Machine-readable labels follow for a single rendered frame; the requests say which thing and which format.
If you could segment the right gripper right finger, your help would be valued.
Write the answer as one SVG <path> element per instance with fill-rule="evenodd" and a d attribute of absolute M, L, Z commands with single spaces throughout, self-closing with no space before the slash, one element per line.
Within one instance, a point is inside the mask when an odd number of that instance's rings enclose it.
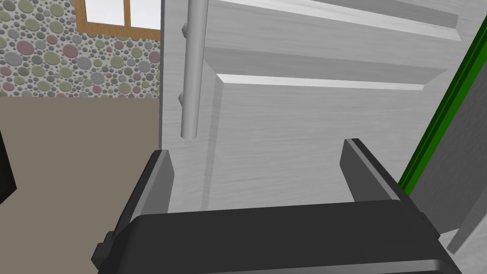
<path fill-rule="evenodd" d="M 340 168 L 355 202 L 399 200 L 413 207 L 411 198 L 358 138 L 344 140 Z"/>

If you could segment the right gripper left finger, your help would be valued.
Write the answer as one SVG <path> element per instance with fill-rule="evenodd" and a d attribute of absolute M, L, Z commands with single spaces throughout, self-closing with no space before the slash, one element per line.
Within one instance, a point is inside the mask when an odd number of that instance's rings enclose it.
<path fill-rule="evenodd" d="M 114 232 L 120 233 L 140 215 L 168 212 L 175 172 L 167 150 L 156 150 L 136 183 Z"/>

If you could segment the pale grey panelled door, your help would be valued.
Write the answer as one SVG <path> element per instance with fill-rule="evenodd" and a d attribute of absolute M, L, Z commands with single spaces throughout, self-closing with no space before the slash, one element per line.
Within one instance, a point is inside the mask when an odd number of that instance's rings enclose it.
<path fill-rule="evenodd" d="M 359 137 L 399 178 L 487 0 L 209 0 L 197 137 L 180 136 L 188 0 L 165 0 L 170 212 L 351 201 Z"/>

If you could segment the wooden framed window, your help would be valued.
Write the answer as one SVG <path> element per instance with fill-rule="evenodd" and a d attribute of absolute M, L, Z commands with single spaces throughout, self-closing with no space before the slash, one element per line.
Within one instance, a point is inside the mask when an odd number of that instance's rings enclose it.
<path fill-rule="evenodd" d="M 161 39 L 165 0 L 73 0 L 78 32 Z"/>

